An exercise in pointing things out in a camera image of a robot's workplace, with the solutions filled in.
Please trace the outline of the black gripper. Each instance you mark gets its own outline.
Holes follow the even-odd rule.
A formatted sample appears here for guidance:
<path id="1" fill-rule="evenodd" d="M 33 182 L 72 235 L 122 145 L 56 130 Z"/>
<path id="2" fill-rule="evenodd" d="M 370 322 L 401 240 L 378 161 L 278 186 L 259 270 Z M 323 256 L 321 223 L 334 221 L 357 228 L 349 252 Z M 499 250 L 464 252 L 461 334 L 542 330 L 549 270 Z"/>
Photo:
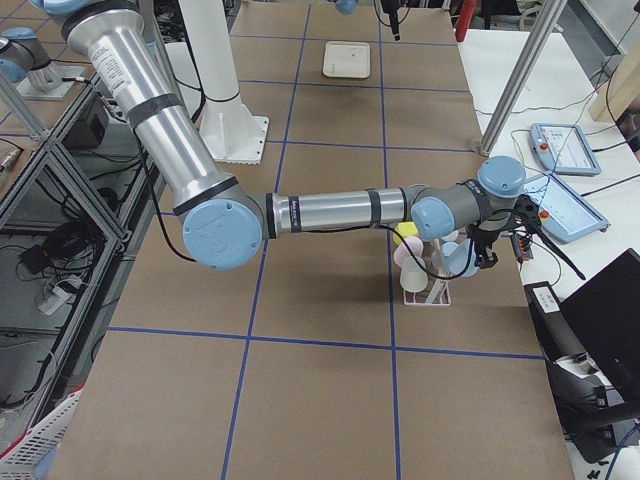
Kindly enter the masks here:
<path id="1" fill-rule="evenodd" d="M 497 264 L 498 256 L 492 250 L 492 245 L 501 232 L 509 230 L 512 226 L 512 219 L 489 219 L 469 226 L 469 238 L 473 241 L 476 255 L 475 265 L 479 269 L 493 268 Z"/>
<path id="2" fill-rule="evenodd" d="M 398 10 L 400 8 L 399 0 L 382 0 L 382 9 L 384 13 L 390 13 L 390 28 L 395 41 L 400 40 L 400 21 L 398 18 Z"/>

